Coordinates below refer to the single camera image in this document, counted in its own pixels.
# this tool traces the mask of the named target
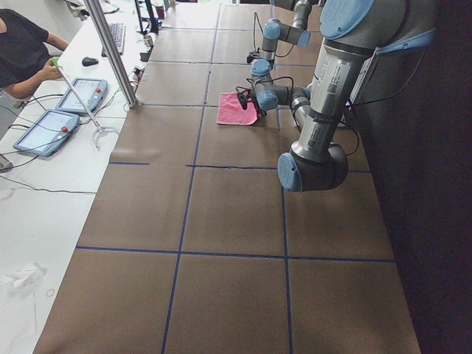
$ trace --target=person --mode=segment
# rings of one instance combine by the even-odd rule
[[[48,43],[63,51],[68,43],[10,9],[0,9],[0,87],[16,99],[35,93],[46,80],[61,77]]]

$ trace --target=pink cloth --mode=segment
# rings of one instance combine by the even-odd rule
[[[218,109],[218,124],[251,125],[257,120],[256,108],[248,103],[248,109],[243,110],[235,92],[221,94]]]

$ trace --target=dark wall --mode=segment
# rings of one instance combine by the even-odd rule
[[[472,11],[443,1],[406,89],[357,107],[423,354],[472,353]],[[362,100],[395,92],[418,54],[381,60]]]

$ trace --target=metal pole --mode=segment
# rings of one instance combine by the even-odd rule
[[[125,67],[119,57],[119,53],[113,38],[111,37],[110,29],[108,28],[108,22],[103,14],[102,7],[100,6],[100,0],[84,0],[92,21],[94,22],[95,28],[97,29],[102,45],[105,47],[105,52],[110,60],[111,68],[113,69],[115,76],[117,77],[119,87],[121,87],[123,94],[125,95],[126,101],[130,108],[136,107],[138,100],[134,94],[133,88],[131,87],[130,80],[125,71]]]

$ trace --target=white table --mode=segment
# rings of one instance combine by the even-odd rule
[[[127,13],[106,16],[108,23],[126,24],[125,51],[122,62],[127,72],[143,66],[139,60],[142,36],[136,33],[137,17]],[[108,93],[103,103],[119,88],[107,58],[101,57],[102,44],[91,19],[82,26],[59,60],[71,79],[93,77],[108,81]],[[99,60],[95,66],[84,67],[85,56]],[[43,83],[35,97],[62,94],[67,90],[63,80]],[[54,108],[59,97],[40,99],[44,108]],[[15,124],[31,125],[44,109],[37,103],[28,105]],[[101,125],[119,131],[127,115],[126,101],[118,92],[113,103],[97,118]],[[0,153],[14,151],[13,143],[24,131],[9,129],[0,140]],[[46,274],[23,288],[0,287],[0,353],[31,353],[38,340],[69,264],[70,257],[86,221],[94,194],[102,180],[108,158],[118,135],[108,133],[99,139],[100,149],[92,142],[95,126],[81,125],[65,145],[49,158],[39,157],[2,176],[48,190],[47,192],[0,178],[0,276],[14,274],[28,264],[37,262]],[[25,153],[7,154],[14,164],[22,164],[33,156]]]

